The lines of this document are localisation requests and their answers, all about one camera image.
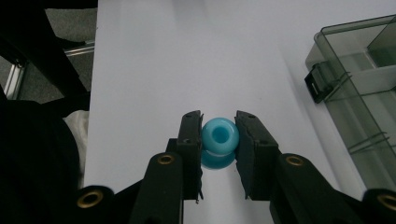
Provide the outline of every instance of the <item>white cloth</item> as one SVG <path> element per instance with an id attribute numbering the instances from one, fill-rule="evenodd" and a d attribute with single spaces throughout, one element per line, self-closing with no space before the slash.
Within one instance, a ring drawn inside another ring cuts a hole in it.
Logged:
<path id="1" fill-rule="evenodd" d="M 85 172 L 85 158 L 87 154 L 87 142 L 88 142 L 88 123 L 89 123 L 89 111 L 78 110 L 71 113 L 69 116 L 64 118 L 70 131 L 72 132 L 78 147 L 79 155 L 79 167 L 80 167 L 80 186 L 82 186 Z"/>

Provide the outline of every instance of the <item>clear container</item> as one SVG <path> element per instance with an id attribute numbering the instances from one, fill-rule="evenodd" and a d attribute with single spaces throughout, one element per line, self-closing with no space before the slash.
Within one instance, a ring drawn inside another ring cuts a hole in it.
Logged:
<path id="1" fill-rule="evenodd" d="M 396 16 L 323 28 L 305 63 L 366 187 L 396 190 Z"/>

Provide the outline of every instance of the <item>floor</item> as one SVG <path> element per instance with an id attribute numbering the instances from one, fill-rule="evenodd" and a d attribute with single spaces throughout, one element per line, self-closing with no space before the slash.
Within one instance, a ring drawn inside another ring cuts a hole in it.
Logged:
<path id="1" fill-rule="evenodd" d="M 73 41 L 94 40 L 96 31 L 96 9 L 47 9 L 49 22 L 55 34 Z M 69 57 L 85 87 L 91 89 L 93 53 Z M 11 64 L 0 57 L 0 84 L 4 88 Z M 62 98 L 53 87 L 30 63 L 21 84 L 19 99 L 46 103 Z"/>

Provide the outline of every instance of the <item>white table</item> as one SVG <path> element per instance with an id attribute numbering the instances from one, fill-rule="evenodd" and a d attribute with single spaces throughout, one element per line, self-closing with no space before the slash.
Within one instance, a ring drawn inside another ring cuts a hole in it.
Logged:
<path id="1" fill-rule="evenodd" d="M 118 192 L 177 137 L 181 116 L 204 123 L 258 116 L 282 152 L 307 157 L 337 189 L 364 191 L 324 105 L 304 84 L 322 27 L 395 13 L 394 0 L 101 0 L 85 185 Z M 205 199 L 185 223 L 271 223 L 266 202 L 244 200 L 235 165 L 204 168 Z"/>

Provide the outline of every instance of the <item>blue spool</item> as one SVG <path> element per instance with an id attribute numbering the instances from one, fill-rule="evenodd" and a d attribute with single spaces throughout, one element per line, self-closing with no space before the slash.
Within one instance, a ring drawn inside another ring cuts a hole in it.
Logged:
<path id="1" fill-rule="evenodd" d="M 235 159 L 233 153 L 239 143 L 239 132 L 228 119 L 216 118 L 202 129 L 202 165 L 209 169 L 221 169 Z"/>

